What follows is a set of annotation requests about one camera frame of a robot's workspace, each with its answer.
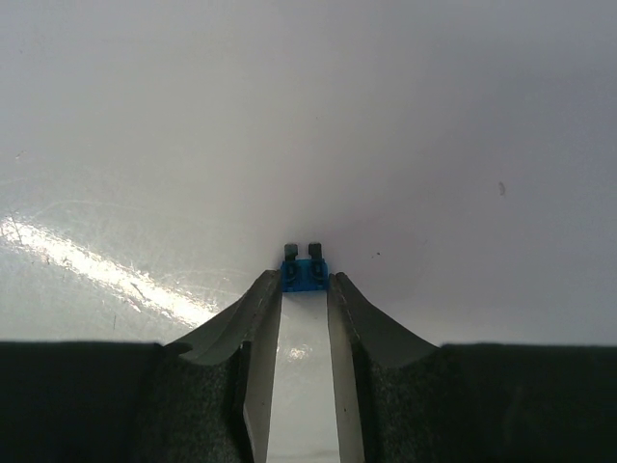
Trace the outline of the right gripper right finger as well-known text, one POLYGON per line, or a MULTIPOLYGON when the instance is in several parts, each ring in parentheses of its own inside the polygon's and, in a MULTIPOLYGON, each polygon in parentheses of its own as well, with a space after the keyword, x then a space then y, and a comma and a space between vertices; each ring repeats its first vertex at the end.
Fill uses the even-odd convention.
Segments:
POLYGON ((329 277, 328 330, 342 462, 383 462, 374 368, 400 370, 439 348, 374 306, 343 272, 329 277))

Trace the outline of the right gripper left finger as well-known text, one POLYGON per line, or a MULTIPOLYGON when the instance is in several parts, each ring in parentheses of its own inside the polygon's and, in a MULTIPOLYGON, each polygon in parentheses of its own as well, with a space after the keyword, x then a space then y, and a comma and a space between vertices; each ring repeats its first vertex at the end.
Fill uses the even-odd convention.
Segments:
POLYGON ((183 374, 177 398, 196 459, 267 459, 282 313, 282 276, 266 270, 229 307, 166 349, 183 374))

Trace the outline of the blue blade fuse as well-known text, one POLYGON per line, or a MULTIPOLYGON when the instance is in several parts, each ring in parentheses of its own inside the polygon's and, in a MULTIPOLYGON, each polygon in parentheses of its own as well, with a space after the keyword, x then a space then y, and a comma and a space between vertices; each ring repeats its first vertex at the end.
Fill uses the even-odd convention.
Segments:
POLYGON ((329 286, 329 269, 323 257, 322 245, 311 242, 308 245, 308 258, 299 259, 296 243, 283 246, 281 264, 282 292, 326 291, 329 286))

